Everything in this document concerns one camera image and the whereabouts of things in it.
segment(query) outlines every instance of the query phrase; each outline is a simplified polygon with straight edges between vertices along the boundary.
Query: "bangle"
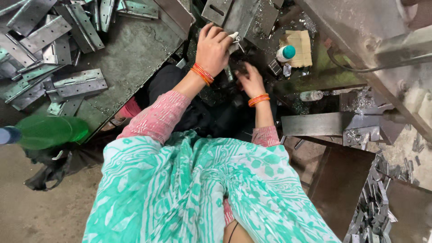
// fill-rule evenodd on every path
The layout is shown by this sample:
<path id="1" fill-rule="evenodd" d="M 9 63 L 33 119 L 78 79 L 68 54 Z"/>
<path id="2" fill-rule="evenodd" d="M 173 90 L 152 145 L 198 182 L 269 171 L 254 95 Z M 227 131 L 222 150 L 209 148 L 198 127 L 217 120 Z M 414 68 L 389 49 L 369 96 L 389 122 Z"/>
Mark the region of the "bangle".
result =
<path id="1" fill-rule="evenodd" d="M 206 72 L 200 65 L 194 64 L 194 66 L 191 68 L 191 70 L 195 73 L 197 73 L 207 84 L 207 86 L 210 86 L 210 84 L 213 83 L 214 78 Z"/>
<path id="2" fill-rule="evenodd" d="M 269 94 L 266 93 L 266 94 L 258 95 L 257 97 L 250 99 L 248 102 L 249 107 L 255 107 L 256 103 L 264 100 L 270 100 Z"/>

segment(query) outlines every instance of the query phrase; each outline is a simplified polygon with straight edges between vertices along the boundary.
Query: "metal pin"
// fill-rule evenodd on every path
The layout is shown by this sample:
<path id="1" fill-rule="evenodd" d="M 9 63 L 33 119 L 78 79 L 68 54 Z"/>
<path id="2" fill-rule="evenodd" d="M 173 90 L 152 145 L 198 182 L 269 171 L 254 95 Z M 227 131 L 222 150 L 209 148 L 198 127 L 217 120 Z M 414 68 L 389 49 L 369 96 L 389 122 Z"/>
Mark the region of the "metal pin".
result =
<path id="1" fill-rule="evenodd" d="M 93 46 L 92 42 L 90 41 L 90 38 L 88 37 L 87 33 L 84 31 L 83 26 L 81 25 L 81 23 L 78 21 L 78 18 L 75 16 L 75 14 L 73 13 L 72 9 L 70 8 L 69 5 L 65 4 L 65 7 L 67 8 L 67 10 L 69 11 L 70 15 L 72 16 L 72 19 L 75 21 L 76 25 L 78 25 L 79 30 L 81 31 L 81 33 L 84 36 L 84 39 L 86 39 L 86 42 L 90 45 L 90 48 L 93 51 L 96 51 L 95 47 Z"/>

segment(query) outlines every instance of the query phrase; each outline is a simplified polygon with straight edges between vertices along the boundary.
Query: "metal rod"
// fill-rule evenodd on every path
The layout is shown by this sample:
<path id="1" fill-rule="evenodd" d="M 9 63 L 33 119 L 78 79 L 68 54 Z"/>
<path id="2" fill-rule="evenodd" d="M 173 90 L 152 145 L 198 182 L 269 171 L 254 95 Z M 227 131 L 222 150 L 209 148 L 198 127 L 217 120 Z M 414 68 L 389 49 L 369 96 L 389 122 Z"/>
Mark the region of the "metal rod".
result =
<path id="1" fill-rule="evenodd" d="M 66 66 L 66 64 L 60 65 L 58 67 L 56 67 L 55 69 L 45 73 L 44 75 L 42 75 L 39 79 L 37 79 L 35 82 L 29 83 L 28 85 L 26 85 L 21 91 L 19 91 L 18 93 L 16 93 L 15 95 L 13 95 L 12 97 L 10 97 L 9 99 L 7 99 L 5 101 L 6 104 L 11 103 L 13 100 L 15 100 L 16 98 L 18 98 L 20 95 L 24 94 L 25 92 L 29 91 L 30 89 L 32 89 L 33 87 L 35 87 L 37 84 L 39 84 L 40 82 L 42 82 L 44 79 L 46 79 L 48 76 L 50 76 L 53 72 L 61 69 L 62 67 Z"/>
<path id="2" fill-rule="evenodd" d="M 32 65 L 30 65 L 30 66 L 28 66 L 28 67 L 23 67 L 23 68 L 21 68 L 21 69 L 18 70 L 16 73 L 17 73 L 17 74 L 22 74 L 22 73 L 28 72 L 28 71 L 30 71 L 30 70 L 32 70 L 32 69 L 35 69 L 35 68 L 37 68 L 37 67 L 40 67 L 40 66 L 42 66 L 43 64 L 44 64 L 44 60 L 41 59 L 41 60 L 38 60 L 37 62 L 33 63 Z"/>
<path id="3" fill-rule="evenodd" d="M 75 14 L 73 13 L 72 9 L 70 8 L 69 5 L 65 4 L 65 7 L 67 8 L 67 10 L 69 11 L 70 15 L 72 16 L 72 19 L 75 21 L 76 25 L 78 25 L 79 30 L 81 31 L 81 33 L 83 34 L 84 38 L 86 39 L 86 42 L 90 45 L 91 49 L 93 51 L 96 51 L 95 47 L 93 46 L 92 42 L 90 41 L 89 36 L 87 35 L 87 33 L 84 31 L 83 26 L 81 25 L 81 23 L 78 21 L 78 18 L 75 16 Z"/>
<path id="4" fill-rule="evenodd" d="M 0 16 L 3 16 L 7 13 L 14 11 L 15 9 L 22 7 L 27 1 L 28 0 L 21 0 L 21 1 L 17 2 L 16 4 L 12 4 L 11 6 L 0 10 Z"/>
<path id="5" fill-rule="evenodd" d="M 101 31 L 101 17 L 99 15 L 99 0 L 95 0 L 95 24 L 96 31 Z"/>
<path id="6" fill-rule="evenodd" d="M 78 62 L 79 62 L 79 58 L 81 57 L 81 53 L 82 53 L 82 51 L 80 49 L 78 49 L 76 51 L 75 58 L 73 59 L 73 63 L 72 63 L 73 66 L 75 66 L 75 67 L 78 66 Z"/>

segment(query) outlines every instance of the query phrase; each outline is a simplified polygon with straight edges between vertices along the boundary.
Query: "white plastic bottle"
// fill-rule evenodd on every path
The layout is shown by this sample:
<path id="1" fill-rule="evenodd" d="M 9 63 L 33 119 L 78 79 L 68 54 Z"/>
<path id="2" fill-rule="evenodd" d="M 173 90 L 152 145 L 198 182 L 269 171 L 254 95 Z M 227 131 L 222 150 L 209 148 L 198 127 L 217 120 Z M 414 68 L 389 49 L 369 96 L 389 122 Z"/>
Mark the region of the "white plastic bottle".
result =
<path id="1" fill-rule="evenodd" d="M 292 45 L 286 45 L 279 49 L 276 53 L 276 58 L 280 62 L 288 62 L 295 56 L 295 48 Z"/>

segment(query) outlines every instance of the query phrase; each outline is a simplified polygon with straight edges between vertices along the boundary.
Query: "metal workbench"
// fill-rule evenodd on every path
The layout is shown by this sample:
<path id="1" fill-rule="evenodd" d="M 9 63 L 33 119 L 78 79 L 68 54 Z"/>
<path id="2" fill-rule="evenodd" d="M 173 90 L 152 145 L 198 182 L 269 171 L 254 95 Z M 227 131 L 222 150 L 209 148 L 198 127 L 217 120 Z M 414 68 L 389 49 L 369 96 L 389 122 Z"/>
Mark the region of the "metal workbench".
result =
<path id="1" fill-rule="evenodd" d="M 114 116 L 187 38 L 189 28 L 195 21 L 189 13 L 189 1 L 155 2 L 159 5 L 159 19 L 116 16 L 109 32 L 99 33 L 105 48 L 83 54 L 77 67 L 69 65 L 61 70 L 61 73 L 69 74 L 100 68 L 105 77 L 108 89 L 86 97 L 76 113 L 77 117 L 88 123 L 92 134 Z M 3 26 L 0 32 L 8 31 L 4 28 L 5 22 L 13 14 L 0 18 L 0 26 Z M 41 99 L 45 102 L 35 102 L 25 112 L 48 115 L 49 98 Z"/>

